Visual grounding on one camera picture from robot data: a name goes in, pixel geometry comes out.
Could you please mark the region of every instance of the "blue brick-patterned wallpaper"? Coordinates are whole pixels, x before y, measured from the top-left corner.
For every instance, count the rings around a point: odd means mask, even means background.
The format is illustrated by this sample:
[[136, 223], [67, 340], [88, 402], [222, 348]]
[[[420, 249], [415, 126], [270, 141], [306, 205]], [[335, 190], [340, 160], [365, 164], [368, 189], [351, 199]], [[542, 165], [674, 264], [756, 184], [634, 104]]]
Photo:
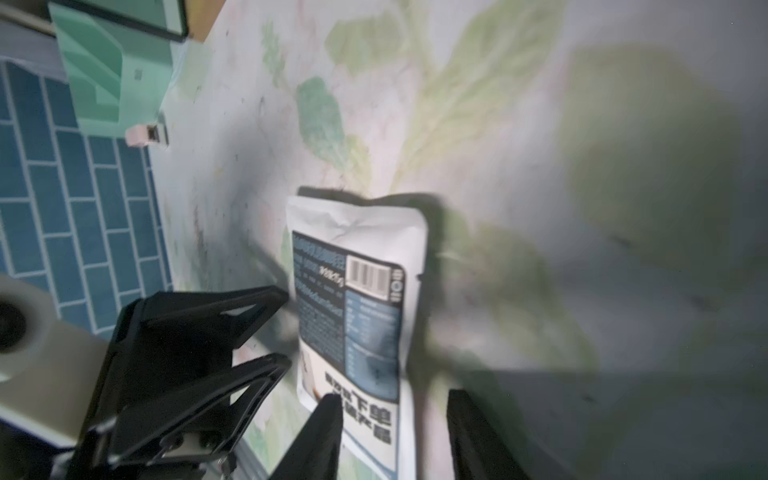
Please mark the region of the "blue brick-patterned wallpaper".
[[119, 309], [170, 289], [145, 149], [78, 131], [69, 87], [0, 62], [0, 272], [109, 339]]

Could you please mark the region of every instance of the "wooden board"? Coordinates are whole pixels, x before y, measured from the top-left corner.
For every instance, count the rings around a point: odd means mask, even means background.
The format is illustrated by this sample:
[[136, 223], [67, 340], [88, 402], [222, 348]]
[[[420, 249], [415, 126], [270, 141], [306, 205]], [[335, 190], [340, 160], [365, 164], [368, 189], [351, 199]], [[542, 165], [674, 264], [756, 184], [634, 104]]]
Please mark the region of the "wooden board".
[[187, 5], [187, 24], [190, 29], [189, 37], [193, 40], [205, 41], [226, 0], [185, 1]]

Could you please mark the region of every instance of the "plastic bag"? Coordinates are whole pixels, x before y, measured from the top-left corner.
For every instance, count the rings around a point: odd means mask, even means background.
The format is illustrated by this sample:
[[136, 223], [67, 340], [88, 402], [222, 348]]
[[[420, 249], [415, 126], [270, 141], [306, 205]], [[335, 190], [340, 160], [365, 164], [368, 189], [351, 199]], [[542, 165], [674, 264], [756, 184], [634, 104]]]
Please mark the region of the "plastic bag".
[[300, 318], [296, 390], [313, 410], [344, 404], [342, 442], [380, 478], [415, 478], [413, 394], [406, 378], [427, 224], [404, 207], [291, 197], [291, 294]]

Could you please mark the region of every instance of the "table surface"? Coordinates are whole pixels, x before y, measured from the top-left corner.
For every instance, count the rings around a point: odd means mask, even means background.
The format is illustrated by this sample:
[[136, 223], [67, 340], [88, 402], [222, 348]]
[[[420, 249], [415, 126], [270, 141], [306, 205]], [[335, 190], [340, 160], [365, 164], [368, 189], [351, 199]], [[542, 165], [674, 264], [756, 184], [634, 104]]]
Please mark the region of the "table surface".
[[[398, 194], [432, 228], [419, 478], [452, 477], [451, 386], [534, 477], [761, 476], [768, 15], [738, 3], [228, 0], [151, 149], [174, 287], [287, 286], [300, 187]], [[237, 358], [296, 335], [288, 306]], [[295, 385], [245, 437], [268, 469]]]

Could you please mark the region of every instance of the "product label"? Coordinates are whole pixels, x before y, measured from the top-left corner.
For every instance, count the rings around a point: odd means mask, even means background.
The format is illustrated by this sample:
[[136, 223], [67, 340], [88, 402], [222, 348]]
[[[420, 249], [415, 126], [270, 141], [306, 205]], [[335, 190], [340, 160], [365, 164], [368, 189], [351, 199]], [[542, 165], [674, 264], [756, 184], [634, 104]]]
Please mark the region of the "product label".
[[293, 232], [303, 388], [335, 392], [344, 430], [397, 478], [403, 268]]

